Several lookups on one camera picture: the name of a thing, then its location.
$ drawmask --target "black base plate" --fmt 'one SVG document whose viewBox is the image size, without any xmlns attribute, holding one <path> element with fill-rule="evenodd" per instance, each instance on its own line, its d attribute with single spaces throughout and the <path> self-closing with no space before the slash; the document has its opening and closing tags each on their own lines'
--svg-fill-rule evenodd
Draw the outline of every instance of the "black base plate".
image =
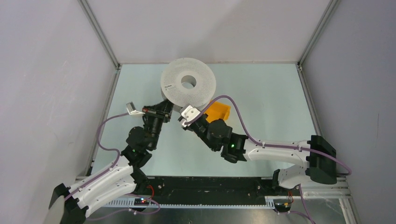
<svg viewBox="0 0 396 224">
<path fill-rule="evenodd" d="M 272 188 L 272 179 L 260 177 L 148 177 L 160 204 L 263 205 L 265 196 L 287 196 L 288 189 Z M 151 195 L 151 189 L 134 192 Z"/>
</svg>

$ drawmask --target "small white object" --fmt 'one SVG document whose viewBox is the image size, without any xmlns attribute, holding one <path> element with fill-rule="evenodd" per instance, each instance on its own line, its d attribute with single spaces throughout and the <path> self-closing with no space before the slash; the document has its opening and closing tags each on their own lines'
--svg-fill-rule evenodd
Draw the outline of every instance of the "small white object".
<svg viewBox="0 0 396 224">
<path fill-rule="evenodd" d="M 176 111 L 186 105 L 203 109 L 215 90 L 212 70 L 197 59 L 179 58 L 169 63 L 161 74 L 161 93 L 176 106 Z"/>
<path fill-rule="evenodd" d="M 191 105 L 184 107 L 180 111 L 180 115 L 183 117 L 183 119 L 180 121 L 180 124 L 182 125 L 182 127 L 190 126 L 190 125 L 186 125 L 185 123 L 192 121 L 200 113 L 201 113 L 201 111 L 199 111 L 197 108 L 192 107 Z"/>
<path fill-rule="evenodd" d="M 133 102 L 127 103 L 127 111 L 129 115 L 144 114 L 144 112 L 137 111 Z"/>
<path fill-rule="evenodd" d="M 308 167 L 294 165 L 287 169 L 281 169 L 278 175 L 279 186 L 292 189 L 301 183 L 311 182 L 310 177 L 305 174 L 307 168 Z"/>
</svg>

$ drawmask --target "enclosure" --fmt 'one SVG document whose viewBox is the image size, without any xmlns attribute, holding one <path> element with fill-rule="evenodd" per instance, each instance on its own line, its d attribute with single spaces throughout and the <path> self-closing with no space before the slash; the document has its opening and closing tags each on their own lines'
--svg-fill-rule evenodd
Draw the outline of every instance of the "enclosure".
<svg viewBox="0 0 396 224">
<path fill-rule="evenodd" d="M 163 69 L 191 57 L 211 68 L 214 96 L 232 96 L 251 133 L 279 141 L 323 135 L 352 168 L 335 185 L 302 186 L 316 223 L 391 222 L 391 206 L 380 204 L 396 187 L 395 9 L 391 0 L 3 3 L 0 220 L 42 223 L 54 187 L 71 185 L 113 160 L 114 154 L 97 147 L 98 125 L 125 112 L 127 102 L 158 103 Z M 242 133 L 233 110 L 227 122 Z M 227 163 L 172 119 L 163 127 L 161 149 L 143 169 L 149 176 L 271 179 L 275 169 L 289 166 Z M 123 149 L 128 131 L 138 125 L 140 119 L 114 120 L 101 141 Z M 292 210 L 305 213 L 301 199 L 294 199 Z M 92 217 L 121 207 L 128 205 L 108 204 Z M 277 215 L 271 206 L 175 204 L 162 204 L 151 216 L 124 212 L 87 223 L 164 220 L 309 223 Z"/>
</svg>

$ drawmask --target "floor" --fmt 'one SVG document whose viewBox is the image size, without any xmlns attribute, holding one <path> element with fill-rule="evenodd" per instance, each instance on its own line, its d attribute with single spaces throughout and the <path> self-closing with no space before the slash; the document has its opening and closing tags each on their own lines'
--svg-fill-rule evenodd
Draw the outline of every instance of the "floor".
<svg viewBox="0 0 396 224">
<path fill-rule="evenodd" d="M 125 64 L 122 66 L 108 116 L 126 112 L 133 101 L 138 109 L 161 102 L 160 77 L 166 64 Z M 310 112 L 294 64 L 209 64 L 216 77 L 218 95 L 231 96 L 247 129 L 262 140 L 307 140 L 315 134 Z M 227 99 L 221 103 L 231 105 Z M 287 168 L 288 163 L 249 161 L 232 164 L 214 153 L 195 136 L 184 131 L 173 112 L 171 122 L 163 125 L 157 150 L 142 168 L 146 175 L 170 176 L 261 176 Z M 226 123 L 235 133 L 243 133 L 234 108 Z M 101 143 L 123 150 L 127 134 L 142 126 L 140 117 L 122 117 L 109 121 Z M 97 151 L 92 173 L 115 159 L 114 152 Z"/>
</svg>

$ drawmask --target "ring hole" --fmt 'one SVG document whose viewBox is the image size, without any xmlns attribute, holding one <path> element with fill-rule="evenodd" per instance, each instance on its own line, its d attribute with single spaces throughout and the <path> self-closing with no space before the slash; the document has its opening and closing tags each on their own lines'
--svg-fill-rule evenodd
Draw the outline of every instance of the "ring hole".
<svg viewBox="0 0 396 224">
<path fill-rule="evenodd" d="M 197 85 L 197 80 L 190 75 L 184 76 L 181 81 L 182 86 L 186 89 L 192 89 Z"/>
</svg>

